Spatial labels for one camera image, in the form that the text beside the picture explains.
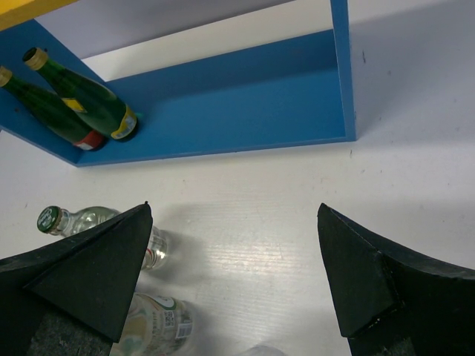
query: water bottle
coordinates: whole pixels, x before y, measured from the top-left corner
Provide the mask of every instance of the water bottle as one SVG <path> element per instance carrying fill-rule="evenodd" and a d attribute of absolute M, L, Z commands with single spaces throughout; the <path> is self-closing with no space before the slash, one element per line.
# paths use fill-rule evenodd
<path fill-rule="evenodd" d="M 184 302 L 134 293 L 120 341 L 109 356 L 169 356 L 192 332 L 193 316 Z"/>
<path fill-rule="evenodd" d="M 77 213 L 71 213 L 59 206 L 48 206 L 39 215 L 36 226 L 45 234 L 69 237 L 98 226 L 119 214 L 117 210 L 102 206 L 92 206 Z M 158 228 L 152 226 L 142 269 L 160 267 L 165 262 L 167 248 L 165 237 L 160 235 Z"/>

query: yellow bottle cap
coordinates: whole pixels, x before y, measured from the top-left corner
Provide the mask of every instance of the yellow bottle cap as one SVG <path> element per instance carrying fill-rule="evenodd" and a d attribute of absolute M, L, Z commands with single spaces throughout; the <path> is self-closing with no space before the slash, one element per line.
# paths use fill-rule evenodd
<path fill-rule="evenodd" d="M 33 70 L 38 70 L 45 65 L 48 54 L 41 48 L 33 47 L 23 55 L 23 62 Z"/>
<path fill-rule="evenodd" d="M 7 84 L 12 76 L 13 73 L 11 70 L 8 70 L 3 65 L 0 66 L 0 87 L 3 87 L 5 84 Z"/>

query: yellow board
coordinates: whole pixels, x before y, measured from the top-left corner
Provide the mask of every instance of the yellow board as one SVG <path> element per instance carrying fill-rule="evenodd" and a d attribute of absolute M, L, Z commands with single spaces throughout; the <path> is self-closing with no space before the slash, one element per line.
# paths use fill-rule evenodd
<path fill-rule="evenodd" d="M 77 0 L 0 0 L 0 31 Z"/>

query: yellow label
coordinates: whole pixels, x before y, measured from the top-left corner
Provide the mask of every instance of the yellow label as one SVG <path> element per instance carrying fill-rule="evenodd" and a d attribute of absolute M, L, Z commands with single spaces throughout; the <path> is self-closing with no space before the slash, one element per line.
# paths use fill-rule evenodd
<path fill-rule="evenodd" d="M 119 128 L 111 133 L 111 136 L 113 139 L 123 139 L 135 129 L 136 125 L 137 118 L 135 113 L 127 106 Z"/>
<path fill-rule="evenodd" d="M 78 113 L 87 113 L 86 109 L 74 98 L 62 98 L 62 101 L 65 102 L 70 109 Z"/>

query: green glass bottle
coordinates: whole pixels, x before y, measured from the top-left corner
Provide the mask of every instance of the green glass bottle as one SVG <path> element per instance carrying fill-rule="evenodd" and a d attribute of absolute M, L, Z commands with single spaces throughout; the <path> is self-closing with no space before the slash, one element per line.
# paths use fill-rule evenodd
<path fill-rule="evenodd" d="M 16 97 L 42 124 L 76 147 L 94 150 L 105 141 L 103 135 L 87 126 L 55 93 L 24 82 L 3 66 L 0 87 Z"/>
<path fill-rule="evenodd" d="M 28 50 L 23 62 L 45 78 L 63 102 L 101 134 L 125 141 L 137 132 L 134 112 L 103 85 L 56 63 L 41 48 Z"/>

